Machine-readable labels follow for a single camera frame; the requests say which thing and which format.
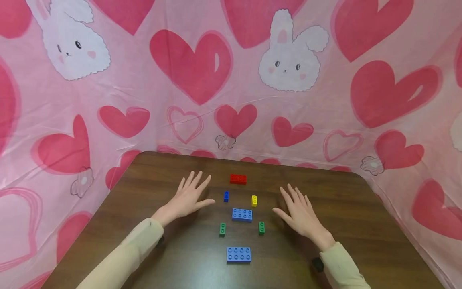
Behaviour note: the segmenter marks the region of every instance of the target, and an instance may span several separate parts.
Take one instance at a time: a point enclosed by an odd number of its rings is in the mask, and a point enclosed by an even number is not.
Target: brown tabletop
[[[329,288],[311,260],[313,244],[272,211],[287,183],[310,198],[321,223],[343,244],[373,289],[443,288],[368,184],[358,175],[317,169],[146,152],[127,169],[43,286],[75,288],[143,219],[168,202],[190,171],[211,174],[203,194],[216,203],[165,229],[165,240],[124,288]],[[230,174],[247,185],[229,184]],[[228,203],[224,191],[230,192]],[[251,207],[251,196],[258,205]],[[231,209],[253,222],[231,221]],[[266,233],[258,234],[258,221]],[[226,235],[219,237],[219,225]],[[250,247],[250,264],[227,264],[226,247]]]

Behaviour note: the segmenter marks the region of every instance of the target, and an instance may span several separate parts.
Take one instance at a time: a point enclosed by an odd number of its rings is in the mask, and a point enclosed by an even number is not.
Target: large blue lego brick
[[[232,220],[240,222],[252,222],[252,210],[232,208]]]
[[[249,247],[227,247],[226,248],[227,263],[250,263],[252,255]]]

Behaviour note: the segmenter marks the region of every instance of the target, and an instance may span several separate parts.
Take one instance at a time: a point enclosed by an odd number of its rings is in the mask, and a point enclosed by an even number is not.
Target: sleeve
[[[119,289],[164,234],[158,221],[147,218],[80,283],[77,289]]]
[[[332,277],[331,285],[339,289],[371,289],[345,248],[337,242],[321,252],[321,260]]]

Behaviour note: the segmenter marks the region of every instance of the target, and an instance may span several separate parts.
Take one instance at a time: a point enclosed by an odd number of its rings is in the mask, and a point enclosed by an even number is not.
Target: fabric wall
[[[142,151],[351,171],[462,288],[462,2],[5,0],[0,284],[39,288]]]

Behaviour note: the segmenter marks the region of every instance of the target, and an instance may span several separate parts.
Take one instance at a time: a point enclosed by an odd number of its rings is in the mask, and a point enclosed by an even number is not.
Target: green lego brick
[[[221,224],[220,224],[220,237],[224,237],[224,236],[225,236],[225,233],[226,233],[226,224],[225,224],[225,223],[221,223]]]
[[[264,235],[265,234],[265,223],[258,222],[258,234]]]

